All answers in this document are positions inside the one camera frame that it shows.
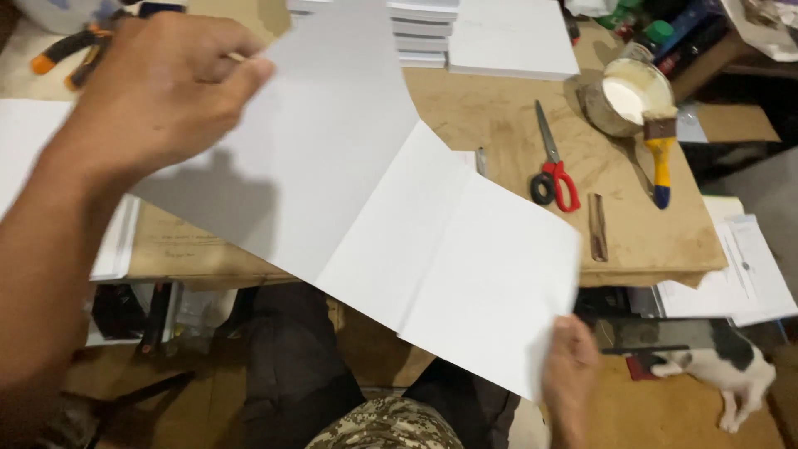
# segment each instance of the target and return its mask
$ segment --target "table surface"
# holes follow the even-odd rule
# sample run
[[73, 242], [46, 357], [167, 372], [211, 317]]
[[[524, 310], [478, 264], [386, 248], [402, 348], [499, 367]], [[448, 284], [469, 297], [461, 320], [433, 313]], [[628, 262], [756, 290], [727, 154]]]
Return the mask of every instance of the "table surface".
[[[195, 0], [190, 12], [234, 18], [268, 41], [290, 21], [279, 0]], [[545, 160], [534, 107], [540, 100], [584, 205], [575, 213], [548, 207], [584, 236], [580, 285], [651, 285], [667, 279], [697, 285], [706, 272], [725, 267], [726, 259], [684, 154], [678, 145], [671, 150], [672, 199], [670, 207], [661, 211], [650, 199], [654, 166], [640, 138], [610, 139], [592, 128], [579, 108], [576, 88], [600, 79], [620, 45], [593, 22], [580, 28], [582, 38], [575, 53], [581, 75], [570, 81], [479, 77], [433, 69], [405, 69], [405, 80], [421, 118], [450, 148], [484, 147], [488, 178], [527, 199], [528, 181]], [[22, 19], [0, 54], [0, 97], [73, 99], [62, 80], [82, 54], [42, 77], [28, 69], [28, 61], [58, 39]], [[604, 200], [607, 262], [591, 258], [589, 193]], [[140, 211], [129, 277], [187, 280], [197, 288], [291, 279], [266, 261], [149, 204]]]

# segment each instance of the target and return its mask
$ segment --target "black and white cat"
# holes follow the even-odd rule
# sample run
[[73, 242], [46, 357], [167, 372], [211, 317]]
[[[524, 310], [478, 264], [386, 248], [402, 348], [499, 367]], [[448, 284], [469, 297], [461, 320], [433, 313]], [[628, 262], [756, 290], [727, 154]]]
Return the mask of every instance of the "black and white cat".
[[[776, 369], [762, 351], [726, 323], [712, 322], [714, 348], [655, 352], [663, 363], [651, 374], [667, 377], [687, 373], [721, 389], [724, 412], [721, 430], [736, 433], [751, 412], [762, 407], [762, 399], [776, 379]], [[737, 408], [736, 398], [740, 399]]]

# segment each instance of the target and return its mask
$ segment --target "paint brush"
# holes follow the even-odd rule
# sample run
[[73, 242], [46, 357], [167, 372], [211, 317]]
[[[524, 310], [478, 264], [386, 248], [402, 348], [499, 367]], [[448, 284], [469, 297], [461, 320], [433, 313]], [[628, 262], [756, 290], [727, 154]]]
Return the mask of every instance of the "paint brush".
[[676, 141], [675, 106], [649, 109], [643, 113], [643, 142], [654, 156], [654, 203], [660, 209], [670, 202], [668, 156]]

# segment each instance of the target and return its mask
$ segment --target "scissors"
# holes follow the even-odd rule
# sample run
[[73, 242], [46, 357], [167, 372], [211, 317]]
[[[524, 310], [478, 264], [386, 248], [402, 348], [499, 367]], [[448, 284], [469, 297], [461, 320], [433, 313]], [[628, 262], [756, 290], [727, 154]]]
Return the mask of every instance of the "scissors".
[[[543, 135], [543, 145], [546, 147], [548, 161], [543, 164], [541, 172], [535, 175], [529, 183], [529, 193], [537, 205], [549, 205], [556, 197], [559, 210], [574, 212], [581, 206], [576, 186], [571, 177], [568, 176], [568, 173], [565, 173], [565, 166], [559, 159], [559, 153], [557, 153], [557, 147], [554, 145], [554, 138], [551, 136], [548, 123], [546, 123], [546, 115], [543, 113], [543, 108], [540, 107], [540, 101], [535, 100], [535, 111], [538, 114], [538, 125], [540, 126], [540, 133]], [[568, 187], [568, 196], [571, 197], [570, 206], [565, 205], [560, 181], [565, 182]]]

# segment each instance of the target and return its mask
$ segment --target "green bottle cap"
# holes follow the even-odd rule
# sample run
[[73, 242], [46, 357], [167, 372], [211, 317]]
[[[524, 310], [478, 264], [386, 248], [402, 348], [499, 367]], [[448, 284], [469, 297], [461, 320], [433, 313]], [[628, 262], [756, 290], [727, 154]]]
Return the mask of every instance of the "green bottle cap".
[[646, 28], [646, 36], [656, 44], [662, 44], [673, 33], [674, 28], [668, 22], [662, 20], [655, 20]]

